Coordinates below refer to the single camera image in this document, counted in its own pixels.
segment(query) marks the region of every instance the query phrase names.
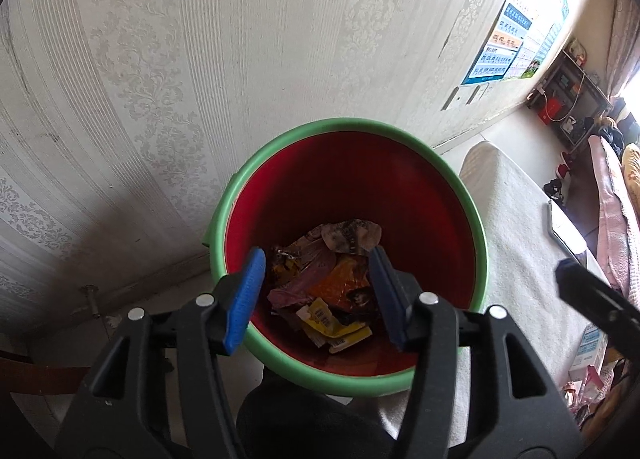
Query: person's leg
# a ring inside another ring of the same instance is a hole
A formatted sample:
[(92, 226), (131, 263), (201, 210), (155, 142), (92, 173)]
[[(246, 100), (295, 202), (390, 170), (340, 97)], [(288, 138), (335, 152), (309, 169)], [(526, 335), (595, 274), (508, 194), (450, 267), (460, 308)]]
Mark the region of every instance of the person's leg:
[(386, 459), (394, 444), (380, 425), (266, 367), (236, 426), (249, 459)]

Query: trash can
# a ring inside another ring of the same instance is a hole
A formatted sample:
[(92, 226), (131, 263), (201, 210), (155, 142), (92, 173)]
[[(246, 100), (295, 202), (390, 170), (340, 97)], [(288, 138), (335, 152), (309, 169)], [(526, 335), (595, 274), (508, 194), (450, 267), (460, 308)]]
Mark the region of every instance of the trash can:
[[(318, 224), (359, 218), (382, 227), (396, 269), (456, 307), (477, 310), (487, 274), (478, 211), (447, 164), (388, 124), (324, 119), (282, 134), (232, 177), (204, 238), (216, 283), (252, 246), (287, 245)], [(260, 293), (244, 344), (284, 378), (325, 394), (375, 396), (411, 386), (417, 355), (400, 353), (382, 321), (331, 355), (271, 314)]]

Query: tile floor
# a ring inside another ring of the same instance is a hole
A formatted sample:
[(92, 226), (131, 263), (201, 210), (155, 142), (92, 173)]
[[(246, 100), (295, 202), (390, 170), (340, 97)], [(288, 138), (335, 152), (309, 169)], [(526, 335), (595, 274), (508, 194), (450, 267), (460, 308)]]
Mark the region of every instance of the tile floor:
[[(554, 177), (562, 150), (561, 143), (551, 129), (528, 108), (517, 108), (509, 116), (448, 150), (442, 156), (456, 172), (459, 172), (466, 153), (483, 140), (491, 141), (506, 152), (540, 187)], [(182, 306), (198, 293), (210, 291), (211, 287), (210, 276), (201, 275), (142, 301), (139, 305), (151, 313), (170, 311)], [(120, 313), (126, 315), (128, 309), (129, 307), (123, 308)], [(36, 363), (43, 365), (91, 365), (105, 343), (107, 336), (101, 323), (91, 320), (32, 342), (30, 353)], [(244, 347), (232, 357), (220, 358), (219, 364), (231, 412), (235, 418), (244, 397), (260, 383), (262, 364)], [(50, 415), (59, 421), (62, 420), (70, 402), (70, 396), (46, 396)], [(52, 442), (55, 432), (52, 431), (50, 418), (42, 419), (41, 434), (46, 435), (47, 440)], [(33, 414), (30, 420), (37, 427)], [(179, 424), (177, 432), (181, 433)]]

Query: damask wallpaper pattern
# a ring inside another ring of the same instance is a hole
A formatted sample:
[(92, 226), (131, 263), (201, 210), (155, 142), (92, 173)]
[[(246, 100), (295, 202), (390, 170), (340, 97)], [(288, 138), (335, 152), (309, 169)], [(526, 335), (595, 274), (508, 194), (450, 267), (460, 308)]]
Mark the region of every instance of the damask wallpaper pattern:
[(503, 1), (5, 0), (0, 330), (86, 317), (87, 283), (108, 309), (206, 269), (226, 183), (298, 124), (435, 146), (519, 103), (535, 81), (440, 110)]

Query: educational chart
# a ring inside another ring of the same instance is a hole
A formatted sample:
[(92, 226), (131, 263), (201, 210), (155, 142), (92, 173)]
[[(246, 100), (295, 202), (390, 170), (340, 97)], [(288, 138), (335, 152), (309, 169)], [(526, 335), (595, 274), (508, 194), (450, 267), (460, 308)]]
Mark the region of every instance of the educational chart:
[(568, 13), (567, 0), (506, 0), (462, 84), (532, 77)]

